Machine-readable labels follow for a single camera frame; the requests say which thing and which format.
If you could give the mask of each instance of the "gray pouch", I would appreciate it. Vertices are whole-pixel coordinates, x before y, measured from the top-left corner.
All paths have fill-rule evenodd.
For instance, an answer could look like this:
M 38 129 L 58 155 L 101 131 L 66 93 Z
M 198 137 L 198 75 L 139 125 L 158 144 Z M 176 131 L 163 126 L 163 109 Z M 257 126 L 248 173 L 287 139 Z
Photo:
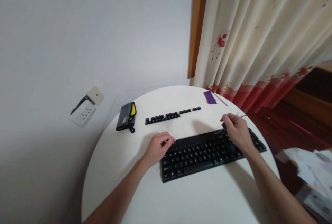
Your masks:
M 129 128 L 130 132 L 134 133 L 135 129 L 133 126 L 135 124 L 136 113 L 135 102 L 130 102 L 122 106 L 116 130 L 121 131 Z

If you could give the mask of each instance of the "round white table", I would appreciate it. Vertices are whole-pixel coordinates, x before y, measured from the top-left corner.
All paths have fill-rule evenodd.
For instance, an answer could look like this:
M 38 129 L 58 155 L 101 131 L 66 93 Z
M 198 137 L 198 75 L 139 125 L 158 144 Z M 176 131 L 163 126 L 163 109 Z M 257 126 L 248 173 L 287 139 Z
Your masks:
M 135 100 L 135 133 L 116 131 L 119 114 L 104 131 L 87 169 L 82 221 L 114 190 L 143 155 L 151 137 L 168 131 L 176 139 L 214 131 L 225 113 L 244 115 L 233 103 L 215 95 L 207 104 L 205 89 L 170 86 L 146 93 Z M 200 106 L 180 118 L 145 125 L 145 119 Z M 265 139 L 248 118 L 248 126 L 267 147 L 262 157 L 279 177 Z M 151 167 L 129 205 L 122 223 L 270 223 L 248 161 L 244 159 L 201 171 L 166 183 L 160 163 Z

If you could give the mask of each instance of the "electrical socket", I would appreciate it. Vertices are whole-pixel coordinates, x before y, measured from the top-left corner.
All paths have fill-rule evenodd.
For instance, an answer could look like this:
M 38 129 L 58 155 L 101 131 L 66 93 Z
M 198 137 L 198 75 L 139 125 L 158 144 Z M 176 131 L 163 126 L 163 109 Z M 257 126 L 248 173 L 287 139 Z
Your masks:
M 96 111 L 96 107 L 85 100 L 70 116 L 69 119 L 80 127 L 84 127 L 91 116 Z

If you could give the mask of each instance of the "wooden window frame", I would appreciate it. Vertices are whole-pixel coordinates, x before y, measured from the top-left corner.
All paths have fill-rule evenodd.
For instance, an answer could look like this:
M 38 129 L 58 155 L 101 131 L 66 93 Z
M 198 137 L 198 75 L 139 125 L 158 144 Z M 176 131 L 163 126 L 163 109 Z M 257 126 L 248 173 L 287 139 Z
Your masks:
M 195 77 L 198 50 L 200 47 L 206 0 L 193 0 L 189 48 L 188 78 Z

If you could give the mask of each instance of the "purple object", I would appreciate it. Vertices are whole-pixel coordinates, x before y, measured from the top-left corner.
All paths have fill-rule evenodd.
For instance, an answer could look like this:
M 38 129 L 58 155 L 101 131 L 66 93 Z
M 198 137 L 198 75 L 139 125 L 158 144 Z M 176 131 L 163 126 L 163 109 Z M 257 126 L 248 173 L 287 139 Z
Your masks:
M 204 92 L 205 98 L 209 104 L 216 104 L 215 98 L 212 95 L 211 91 Z

